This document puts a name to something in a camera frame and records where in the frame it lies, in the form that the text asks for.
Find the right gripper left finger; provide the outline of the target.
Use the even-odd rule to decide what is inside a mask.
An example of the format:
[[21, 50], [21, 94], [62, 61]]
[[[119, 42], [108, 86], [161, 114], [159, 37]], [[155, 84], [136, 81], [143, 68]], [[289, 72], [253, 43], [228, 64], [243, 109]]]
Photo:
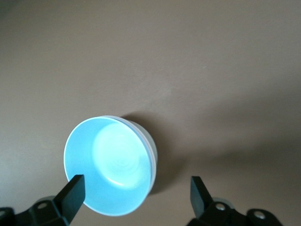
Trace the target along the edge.
[[75, 175], [56, 195], [39, 199], [27, 210], [15, 213], [11, 207], [1, 207], [2, 226], [68, 226], [85, 199], [84, 175]]

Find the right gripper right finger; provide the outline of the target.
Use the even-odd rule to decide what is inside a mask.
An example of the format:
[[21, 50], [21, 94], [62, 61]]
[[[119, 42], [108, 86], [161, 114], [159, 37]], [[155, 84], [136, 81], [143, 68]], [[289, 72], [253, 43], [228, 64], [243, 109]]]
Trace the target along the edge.
[[281, 226], [282, 223], [271, 212], [249, 209], [239, 213], [231, 202], [213, 198], [199, 176], [190, 181], [190, 202], [195, 214], [190, 226]]

